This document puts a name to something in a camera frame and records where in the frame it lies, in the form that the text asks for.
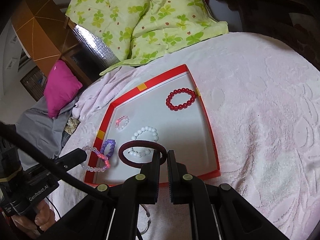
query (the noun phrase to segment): silver foil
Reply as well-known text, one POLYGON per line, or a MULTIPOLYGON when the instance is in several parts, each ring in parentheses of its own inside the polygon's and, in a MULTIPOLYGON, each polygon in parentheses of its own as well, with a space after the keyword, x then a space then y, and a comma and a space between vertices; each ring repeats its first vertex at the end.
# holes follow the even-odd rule
POLYGON ((100 38, 85 28, 76 25, 73 32, 83 47, 89 51, 92 59, 98 64, 101 71, 120 62, 112 50, 100 38))

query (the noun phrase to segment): yellow tape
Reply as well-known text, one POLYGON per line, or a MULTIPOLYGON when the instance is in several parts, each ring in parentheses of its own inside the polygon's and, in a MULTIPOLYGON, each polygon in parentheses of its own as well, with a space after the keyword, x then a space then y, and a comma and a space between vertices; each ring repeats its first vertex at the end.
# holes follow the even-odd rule
POLYGON ((139 89, 139 91, 142 91, 142 90, 147 89, 147 86, 145 83, 142 83, 142 84, 138 85, 137 88, 139 89))
POLYGON ((3 178, 3 179, 0 179, 0 182, 7 182, 10 179, 13 179, 18 174, 19 171, 22 171, 22 166, 20 166, 20 168, 17 171, 15 171, 14 173, 12 173, 10 176, 3 178))
POLYGON ((198 88, 196 88, 196 94, 197 94, 198 97, 201 96, 198 88))
POLYGON ((103 132, 103 131, 101 131, 101 130, 99 130, 98 133, 97 133, 97 137, 98 137, 99 139, 101 139, 101 140, 104 139, 104 135, 105 135, 105 132, 103 132))

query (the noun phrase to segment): maroon hair tie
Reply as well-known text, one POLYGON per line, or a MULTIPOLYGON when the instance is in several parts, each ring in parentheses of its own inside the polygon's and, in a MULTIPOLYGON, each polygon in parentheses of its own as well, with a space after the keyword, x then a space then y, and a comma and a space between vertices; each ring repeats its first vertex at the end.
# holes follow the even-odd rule
POLYGON ((155 142, 143 141, 143 140, 130 141, 130 142, 126 142, 125 144, 123 144, 119 149, 120 160, 124 164, 127 164, 130 167, 141 169, 142 165, 146 164, 146 163, 134 163, 132 161, 129 161, 126 157, 124 157, 124 155, 123 155, 124 150, 126 150, 128 148, 132 148, 132 147, 145 147, 145 148, 151 148, 154 150, 158 150, 162 154, 162 156, 160 158, 160 165, 164 164, 165 161, 167 160, 167 151, 165 150, 165 148, 162 145, 155 143, 155 142))

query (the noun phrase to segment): red tray rim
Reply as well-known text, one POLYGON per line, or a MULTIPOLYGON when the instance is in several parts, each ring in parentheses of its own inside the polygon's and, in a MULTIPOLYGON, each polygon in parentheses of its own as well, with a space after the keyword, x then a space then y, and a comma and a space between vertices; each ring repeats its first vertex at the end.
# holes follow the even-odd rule
MULTIPOLYGON (((212 146, 213 146, 213 150, 214 150, 214 153, 215 153, 215 157, 216 157, 216 163, 217 163, 217 169, 215 169, 214 171, 210 171, 208 173, 205 173, 205 174, 202 174, 202 175, 199 175, 197 176, 198 178, 202 179, 202 180, 207 180, 207 179, 212 179, 212 178, 215 178, 215 177, 218 177, 221 175, 220 173, 220 165, 219 165, 219 159, 218 159, 218 152, 217 152, 217 147, 216 147, 216 144, 215 144, 215 141, 214 141, 214 137, 213 137, 213 132, 212 132, 212 129, 211 129, 211 125, 210 125, 210 121, 209 121, 209 118, 208 118, 208 115, 207 115, 207 111, 205 110, 205 107, 204 107, 204 103, 202 101, 202 98, 201 98, 201 95, 200 95, 200 92, 198 90, 198 87, 196 86, 196 83, 187 67, 186 64, 183 64, 183 65, 180 65, 180 66, 177 66, 175 68, 172 68, 156 77, 153 77, 151 79, 149 79, 148 81, 138 85, 137 87, 131 89, 130 91, 126 92, 125 94, 123 94, 122 96, 120 96, 119 98, 115 99, 114 101, 112 101, 106 111, 106 114, 105 116, 103 117, 102 119, 102 122, 101 122, 101 125, 100 125, 100 128, 97 132, 97 136, 95 138, 95 141, 93 143, 93 146, 96 147, 97 149, 100 149, 101 146, 102 146, 102 143, 103 143, 103 139, 104 139, 104 136, 105 136, 105 133, 107 131, 107 128, 108 128, 108 125, 109 125, 109 122, 112 118, 112 115, 113 115, 113 112, 114 110, 116 109, 117 106, 119 106, 120 104, 126 102, 127 100, 139 95, 140 93, 144 92, 145 90, 147 89, 150 89, 170 78, 173 78, 177 75, 180 75, 184 72, 187 72, 188 73, 188 76, 190 77, 191 79, 191 82, 193 84, 193 86, 196 88, 196 93, 198 95, 198 100, 199 100, 199 103, 201 105, 201 108, 202 108, 202 112, 204 114, 204 118, 205 118, 205 121, 207 123, 207 126, 208 126, 208 130, 209 130, 209 134, 210 134, 210 138, 211 138, 211 142, 212 142, 212 146)), ((91 167, 95 167, 97 165, 97 161, 98 161, 98 157, 96 154, 91 154, 90 155, 90 158, 89 158, 89 162, 88 162, 88 165, 91 166, 91 167)), ((84 182, 88 185, 91 185, 91 186, 97 186, 98 184, 95 184, 93 183, 93 180, 94 180, 94 176, 95 176, 95 172, 91 172, 91 171, 86 171, 86 174, 84 176, 84 182)), ((165 183, 160 183, 160 186, 166 186, 168 185, 167 182, 165 183)))

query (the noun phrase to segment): green floral blanket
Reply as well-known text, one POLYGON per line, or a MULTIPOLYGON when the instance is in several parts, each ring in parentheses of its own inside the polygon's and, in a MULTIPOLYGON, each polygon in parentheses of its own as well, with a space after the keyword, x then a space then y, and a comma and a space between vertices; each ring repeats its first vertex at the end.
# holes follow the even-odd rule
POLYGON ((71 0, 66 15, 120 60, 101 75, 228 33, 227 23, 212 20, 202 0, 71 0))

